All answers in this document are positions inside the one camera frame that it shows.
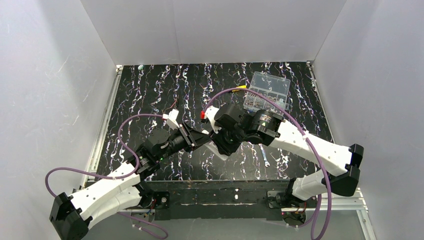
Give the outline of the white remote control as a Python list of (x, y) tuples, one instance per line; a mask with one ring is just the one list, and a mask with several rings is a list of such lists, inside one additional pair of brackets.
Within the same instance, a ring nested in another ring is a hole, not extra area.
[[(222, 138), (218, 133), (214, 132), (213, 130), (211, 131), (211, 133), (215, 140), (219, 140), (220, 138)], [(229, 158), (228, 155), (221, 154), (219, 152), (218, 145), (213, 140), (208, 141), (207, 143), (203, 144), (203, 146), (206, 147), (213, 154), (215, 154), (215, 156), (217, 156), (222, 161), (226, 161)]]

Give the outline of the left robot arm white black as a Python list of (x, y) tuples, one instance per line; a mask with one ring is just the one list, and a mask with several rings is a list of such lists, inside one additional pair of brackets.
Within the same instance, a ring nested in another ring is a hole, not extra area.
[(153, 193), (144, 180), (160, 169), (160, 161), (181, 150), (191, 152), (210, 141), (207, 131), (185, 123), (168, 132), (154, 129), (130, 157), (107, 178), (70, 195), (54, 198), (49, 220), (62, 240), (81, 240), (94, 225), (124, 209), (135, 207)]

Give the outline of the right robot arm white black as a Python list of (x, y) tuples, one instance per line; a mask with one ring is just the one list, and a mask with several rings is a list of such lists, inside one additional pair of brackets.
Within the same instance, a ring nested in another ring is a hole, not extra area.
[(360, 178), (364, 148), (359, 144), (343, 146), (323, 140), (298, 128), (281, 115), (267, 110), (250, 114), (233, 104), (210, 106), (204, 113), (212, 131), (215, 151), (224, 156), (235, 153), (241, 143), (282, 149), (325, 168), (290, 180), (278, 201), (305, 202), (311, 197), (331, 192), (351, 197)]

